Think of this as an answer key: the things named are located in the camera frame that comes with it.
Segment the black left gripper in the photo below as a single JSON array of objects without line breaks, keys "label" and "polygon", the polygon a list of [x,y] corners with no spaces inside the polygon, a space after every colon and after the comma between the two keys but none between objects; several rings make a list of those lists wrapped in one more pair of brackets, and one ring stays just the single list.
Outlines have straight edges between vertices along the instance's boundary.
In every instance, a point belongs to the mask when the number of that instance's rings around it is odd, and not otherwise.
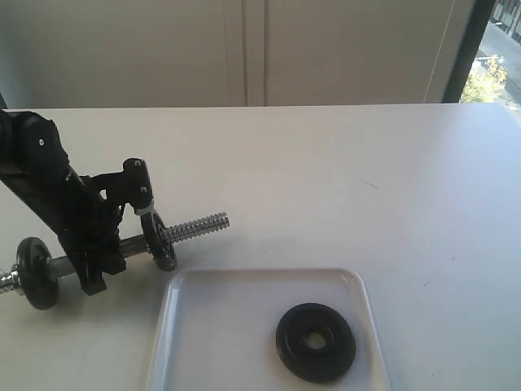
[{"label": "black left gripper", "polygon": [[102,273],[116,275],[126,270],[118,230],[121,207],[106,203],[90,185],[91,178],[76,173],[52,177],[59,218],[56,233],[87,295],[107,289]]}]

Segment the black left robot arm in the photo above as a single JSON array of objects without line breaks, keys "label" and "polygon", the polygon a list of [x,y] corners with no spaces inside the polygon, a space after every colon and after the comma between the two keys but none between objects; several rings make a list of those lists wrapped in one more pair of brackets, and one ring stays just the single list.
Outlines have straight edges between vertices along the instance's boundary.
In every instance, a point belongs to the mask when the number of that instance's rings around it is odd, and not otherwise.
[{"label": "black left robot arm", "polygon": [[1,180],[57,235],[86,294],[106,289],[103,273],[125,269],[119,210],[72,168],[52,120],[1,112]]}]

